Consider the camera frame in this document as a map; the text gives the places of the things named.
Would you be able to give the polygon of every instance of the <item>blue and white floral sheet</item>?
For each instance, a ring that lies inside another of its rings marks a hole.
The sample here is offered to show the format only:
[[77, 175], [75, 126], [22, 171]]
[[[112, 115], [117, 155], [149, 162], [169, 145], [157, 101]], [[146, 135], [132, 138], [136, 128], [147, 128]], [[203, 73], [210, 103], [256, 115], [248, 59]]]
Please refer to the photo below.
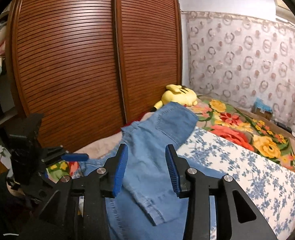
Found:
[[[294, 230], [294, 172], [198, 127], [177, 154], [233, 176], [279, 240], [286, 240]], [[211, 239], [216, 239], [215, 226]]]

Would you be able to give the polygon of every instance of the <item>pikachu plush toy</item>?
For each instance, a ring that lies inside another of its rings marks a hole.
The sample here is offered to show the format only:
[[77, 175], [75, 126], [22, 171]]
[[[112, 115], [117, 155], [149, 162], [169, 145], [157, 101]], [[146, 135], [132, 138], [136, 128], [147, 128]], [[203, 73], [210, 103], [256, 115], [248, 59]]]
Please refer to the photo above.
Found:
[[161, 100], [154, 105], [156, 109], [160, 109], [169, 102], [177, 102], [183, 106], [196, 106], [198, 104], [197, 94], [185, 86], [167, 85], [166, 89], [167, 91], [163, 94]]

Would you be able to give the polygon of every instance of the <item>wardrobe sliding door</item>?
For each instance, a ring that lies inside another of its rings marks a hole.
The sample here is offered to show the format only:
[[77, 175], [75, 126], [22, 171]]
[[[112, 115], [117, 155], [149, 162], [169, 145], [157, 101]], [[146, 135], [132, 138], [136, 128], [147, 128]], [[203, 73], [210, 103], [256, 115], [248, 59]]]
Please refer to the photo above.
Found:
[[180, 84], [177, 0], [15, 0], [7, 70], [43, 147], [76, 151], [148, 112]]
[[122, 33], [121, 77], [127, 120], [160, 100], [168, 84], [181, 84], [178, 0], [116, 0]]
[[44, 113], [39, 141], [69, 151], [124, 123], [112, 0], [16, 0], [13, 73], [26, 115]]

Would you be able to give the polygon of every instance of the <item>metal screw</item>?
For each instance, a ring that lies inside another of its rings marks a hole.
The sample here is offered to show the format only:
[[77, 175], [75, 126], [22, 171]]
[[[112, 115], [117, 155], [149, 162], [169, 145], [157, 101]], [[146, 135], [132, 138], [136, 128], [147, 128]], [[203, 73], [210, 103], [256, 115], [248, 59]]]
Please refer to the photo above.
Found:
[[233, 180], [233, 177], [230, 176], [230, 175], [225, 175], [224, 180], [227, 181], [227, 182], [231, 182]]
[[61, 182], [68, 182], [70, 180], [70, 176], [69, 175], [64, 175], [60, 178]]
[[195, 168], [188, 168], [188, 173], [190, 173], [190, 174], [195, 174], [197, 172], [198, 171]]
[[106, 169], [105, 169], [105, 168], [98, 168], [98, 169], [96, 170], [96, 172], [97, 172], [98, 174], [104, 174], [104, 173], [106, 172]]

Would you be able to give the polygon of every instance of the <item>curtain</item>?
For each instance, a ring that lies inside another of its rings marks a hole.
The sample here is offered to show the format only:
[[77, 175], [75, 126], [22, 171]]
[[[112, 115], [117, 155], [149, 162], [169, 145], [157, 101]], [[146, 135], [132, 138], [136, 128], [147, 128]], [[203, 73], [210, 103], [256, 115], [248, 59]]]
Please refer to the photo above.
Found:
[[295, 28], [241, 15], [186, 13], [190, 88], [248, 111], [259, 97], [291, 127]]

